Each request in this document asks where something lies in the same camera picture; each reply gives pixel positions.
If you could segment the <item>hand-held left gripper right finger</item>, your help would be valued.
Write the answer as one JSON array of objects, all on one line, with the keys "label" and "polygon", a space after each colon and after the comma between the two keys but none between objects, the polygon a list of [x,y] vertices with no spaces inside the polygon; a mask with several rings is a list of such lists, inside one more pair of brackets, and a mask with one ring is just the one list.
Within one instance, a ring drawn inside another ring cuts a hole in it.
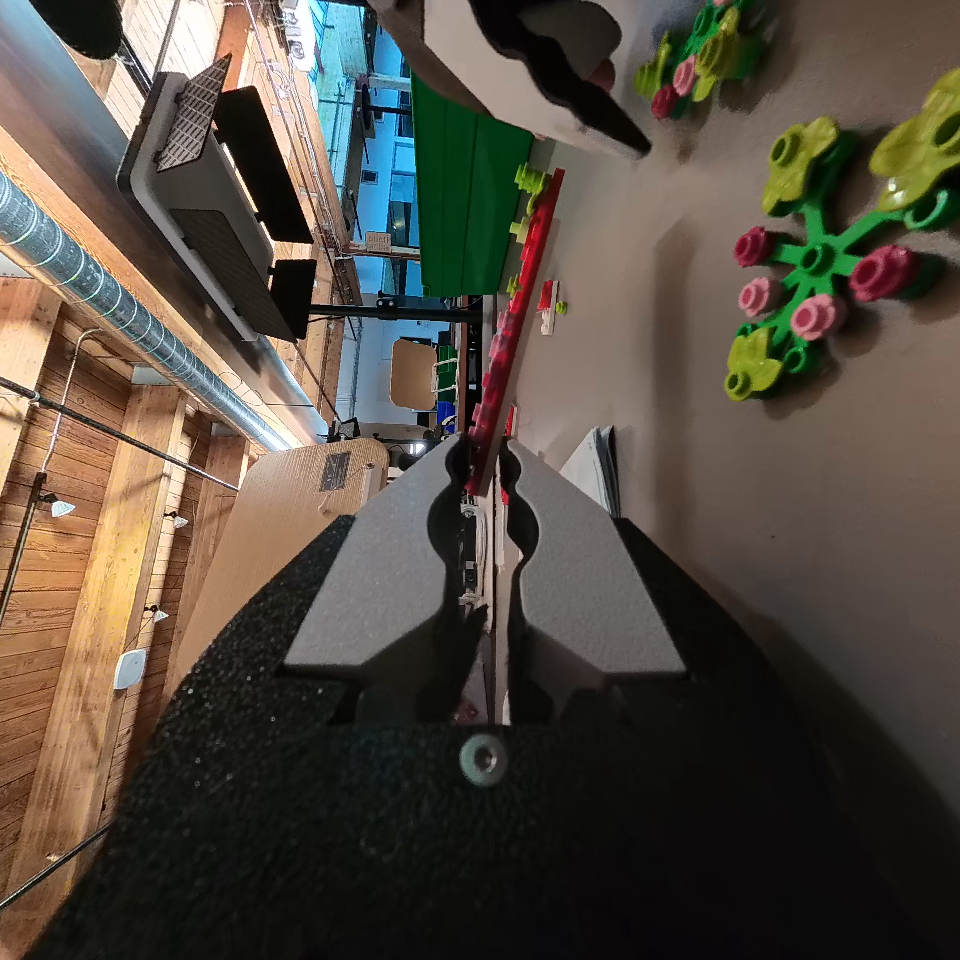
[{"label": "hand-held left gripper right finger", "polygon": [[516,439],[500,451],[507,532],[520,552],[510,589],[511,702],[570,702],[688,669],[616,519]]}]

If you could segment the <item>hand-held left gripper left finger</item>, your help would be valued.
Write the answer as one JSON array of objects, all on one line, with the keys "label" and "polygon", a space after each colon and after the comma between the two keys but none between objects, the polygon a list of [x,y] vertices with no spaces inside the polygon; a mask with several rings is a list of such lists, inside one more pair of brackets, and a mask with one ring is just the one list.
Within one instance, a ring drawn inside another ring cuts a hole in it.
[{"label": "hand-held left gripper left finger", "polygon": [[443,441],[370,499],[286,654],[294,673],[366,687],[462,687],[482,627],[460,606],[466,435]]}]

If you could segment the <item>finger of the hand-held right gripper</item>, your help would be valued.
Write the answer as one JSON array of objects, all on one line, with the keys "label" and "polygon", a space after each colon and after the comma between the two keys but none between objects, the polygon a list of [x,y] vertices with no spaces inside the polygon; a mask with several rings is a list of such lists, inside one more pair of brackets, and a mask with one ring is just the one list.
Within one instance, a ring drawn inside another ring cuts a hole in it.
[{"label": "finger of the hand-held right gripper", "polygon": [[606,7],[587,1],[550,1],[526,6],[523,24],[534,35],[558,42],[573,72],[586,81],[617,51],[622,30]]},{"label": "finger of the hand-held right gripper", "polygon": [[549,1],[371,1],[414,76],[477,114],[537,138],[632,160],[652,145],[602,89],[579,78],[559,43],[523,24]]}]

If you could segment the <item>red lego heart assembly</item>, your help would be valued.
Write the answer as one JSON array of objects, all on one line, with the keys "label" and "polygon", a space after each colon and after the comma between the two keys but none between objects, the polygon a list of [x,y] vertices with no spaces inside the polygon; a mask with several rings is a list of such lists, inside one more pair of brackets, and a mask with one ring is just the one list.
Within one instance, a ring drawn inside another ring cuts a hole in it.
[{"label": "red lego heart assembly", "polygon": [[547,242],[553,225],[566,171],[548,174],[525,163],[518,167],[515,184],[530,194],[525,214],[510,224],[510,235],[522,246],[518,273],[508,281],[509,302],[496,322],[488,352],[489,367],[482,379],[482,397],[468,431],[471,474],[464,485],[474,498],[485,498],[495,473],[498,451],[514,403],[512,375],[518,362],[522,335],[534,298]]}]

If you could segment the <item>lego flower cluster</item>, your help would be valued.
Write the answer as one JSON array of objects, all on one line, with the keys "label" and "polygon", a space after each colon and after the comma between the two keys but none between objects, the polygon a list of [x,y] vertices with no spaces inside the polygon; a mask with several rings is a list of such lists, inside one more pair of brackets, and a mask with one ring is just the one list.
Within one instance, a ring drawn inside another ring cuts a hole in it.
[{"label": "lego flower cluster", "polygon": [[798,217],[804,238],[758,225],[736,240],[741,268],[786,273],[757,277],[738,296],[748,321],[726,359],[724,391],[733,402],[774,396],[812,375],[852,308],[917,300],[946,269],[936,254],[902,243],[867,247],[894,228],[929,234],[958,222],[958,69],[938,78],[919,111],[873,149],[868,168],[881,181],[876,207],[837,228],[829,201],[859,143],[858,133],[829,115],[789,126],[774,141],[762,210],[770,218]]},{"label": "lego flower cluster", "polygon": [[661,37],[654,57],[633,74],[633,89],[655,119],[679,120],[722,85],[756,73],[766,28],[762,2],[704,2],[687,32]]}]

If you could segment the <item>small white red lego piece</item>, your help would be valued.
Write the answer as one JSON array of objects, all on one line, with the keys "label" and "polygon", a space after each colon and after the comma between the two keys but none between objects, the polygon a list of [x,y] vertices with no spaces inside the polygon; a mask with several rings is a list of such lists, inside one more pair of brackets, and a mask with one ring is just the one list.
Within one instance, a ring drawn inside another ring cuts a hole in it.
[{"label": "small white red lego piece", "polygon": [[546,280],[542,285],[535,310],[540,334],[547,337],[552,336],[557,318],[564,316],[568,312],[568,309],[569,305],[563,299],[560,282],[554,279]]}]

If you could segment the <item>tan cardboard board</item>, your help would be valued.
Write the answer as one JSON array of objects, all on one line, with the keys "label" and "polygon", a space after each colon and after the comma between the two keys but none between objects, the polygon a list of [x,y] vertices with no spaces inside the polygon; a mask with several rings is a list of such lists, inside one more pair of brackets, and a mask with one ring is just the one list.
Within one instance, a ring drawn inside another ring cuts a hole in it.
[{"label": "tan cardboard board", "polygon": [[264,454],[236,494],[198,599],[174,642],[162,696],[167,706],[234,616],[330,524],[354,515],[387,485],[390,454],[357,438]]}]

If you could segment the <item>green plastic bin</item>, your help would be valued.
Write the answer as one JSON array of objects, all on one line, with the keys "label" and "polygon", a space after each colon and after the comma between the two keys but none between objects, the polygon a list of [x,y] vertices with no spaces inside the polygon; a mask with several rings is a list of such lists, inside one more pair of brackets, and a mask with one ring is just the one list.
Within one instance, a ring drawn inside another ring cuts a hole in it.
[{"label": "green plastic bin", "polygon": [[416,206],[426,297],[496,294],[534,135],[412,78]]}]

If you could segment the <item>open instruction booklet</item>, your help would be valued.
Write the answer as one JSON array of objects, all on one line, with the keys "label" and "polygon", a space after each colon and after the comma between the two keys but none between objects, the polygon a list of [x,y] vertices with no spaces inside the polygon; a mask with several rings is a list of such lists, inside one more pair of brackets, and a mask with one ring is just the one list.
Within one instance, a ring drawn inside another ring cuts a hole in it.
[{"label": "open instruction booklet", "polygon": [[612,518],[621,518],[615,426],[591,428],[561,467],[559,474]]}]

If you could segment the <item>black stand pole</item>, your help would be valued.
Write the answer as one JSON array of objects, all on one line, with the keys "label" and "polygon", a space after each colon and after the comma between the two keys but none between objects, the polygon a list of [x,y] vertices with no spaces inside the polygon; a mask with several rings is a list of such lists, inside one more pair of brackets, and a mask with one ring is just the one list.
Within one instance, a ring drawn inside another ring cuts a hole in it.
[{"label": "black stand pole", "polygon": [[372,304],[313,303],[307,318],[308,322],[316,322],[319,318],[355,318],[477,325],[482,322],[483,308],[484,296],[481,294],[439,299],[382,295],[375,296]]}]

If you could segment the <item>ceiling air conditioning unit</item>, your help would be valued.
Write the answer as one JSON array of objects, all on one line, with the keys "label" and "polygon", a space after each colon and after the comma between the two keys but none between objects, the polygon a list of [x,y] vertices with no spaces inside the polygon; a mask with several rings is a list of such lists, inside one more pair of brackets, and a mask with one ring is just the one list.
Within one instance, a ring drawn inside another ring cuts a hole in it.
[{"label": "ceiling air conditioning unit", "polygon": [[117,174],[128,205],[243,342],[306,339],[314,237],[259,91],[225,90],[231,54],[192,78],[158,73]]}]

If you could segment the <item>black ceiling rail pipe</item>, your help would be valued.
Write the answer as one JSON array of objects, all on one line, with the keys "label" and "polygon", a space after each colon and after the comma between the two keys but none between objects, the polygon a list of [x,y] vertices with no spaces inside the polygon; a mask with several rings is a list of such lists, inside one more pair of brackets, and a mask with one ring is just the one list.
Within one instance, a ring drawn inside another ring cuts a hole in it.
[{"label": "black ceiling rail pipe", "polygon": [[72,422],[82,425],[88,429],[94,430],[104,436],[114,439],[115,441],[121,444],[124,444],[133,449],[142,451],[150,455],[151,457],[154,457],[155,459],[161,460],[166,464],[170,464],[173,467],[183,470],[187,474],[196,475],[203,481],[213,483],[228,491],[234,492],[235,494],[239,493],[239,486],[230,484],[224,479],[221,479],[204,470],[201,470],[200,468],[191,464],[190,462],[183,461],[177,457],[174,457],[171,454],[165,453],[162,450],[159,450],[139,439],[133,438],[128,434],[118,431],[114,429],[112,426],[104,424],[95,418],[89,417],[85,414],[81,414],[77,411],[73,411],[69,407],[67,407],[65,404],[56,402],[44,396],[41,392],[37,390],[27,388],[3,376],[1,377],[1,388],[3,390],[7,390],[13,393],[15,396],[17,396],[20,399],[24,399],[28,401],[30,404],[34,406],[38,406],[46,410],[53,411],[56,414],[62,417],[65,417],[66,419]]}]

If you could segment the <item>silver ventilation duct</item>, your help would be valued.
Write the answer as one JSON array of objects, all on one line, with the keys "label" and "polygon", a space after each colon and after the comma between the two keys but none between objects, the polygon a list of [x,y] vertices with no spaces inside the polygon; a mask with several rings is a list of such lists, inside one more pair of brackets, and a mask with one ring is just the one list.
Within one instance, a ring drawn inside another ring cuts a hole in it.
[{"label": "silver ventilation duct", "polygon": [[1,174],[1,241],[2,253],[28,276],[104,324],[107,333],[118,335],[220,421],[263,450],[293,449],[6,173]]}]

